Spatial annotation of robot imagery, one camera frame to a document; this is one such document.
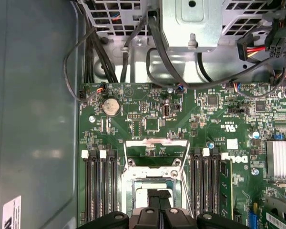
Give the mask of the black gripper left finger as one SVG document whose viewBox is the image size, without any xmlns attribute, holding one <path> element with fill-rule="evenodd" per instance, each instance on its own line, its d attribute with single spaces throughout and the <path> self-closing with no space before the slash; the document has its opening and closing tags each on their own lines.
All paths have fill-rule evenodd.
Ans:
<svg viewBox="0 0 286 229">
<path fill-rule="evenodd" d="M 160 194 L 158 190 L 147 191 L 148 206 L 136 208 L 129 217 L 114 211 L 94 221 L 88 222 L 80 229 L 158 229 L 160 224 Z"/>
</svg>

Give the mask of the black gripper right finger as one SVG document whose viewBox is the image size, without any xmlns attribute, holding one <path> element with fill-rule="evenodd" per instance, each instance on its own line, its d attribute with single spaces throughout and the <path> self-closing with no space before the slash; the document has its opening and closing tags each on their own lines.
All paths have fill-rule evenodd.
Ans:
<svg viewBox="0 0 286 229">
<path fill-rule="evenodd" d="M 222 217 L 213 212 L 204 212 L 195 219 L 184 208 L 173 208 L 169 198 L 171 194 L 168 190 L 160 191 L 160 206 L 164 214 L 166 229 L 247 229 L 234 220 Z"/>
</svg>

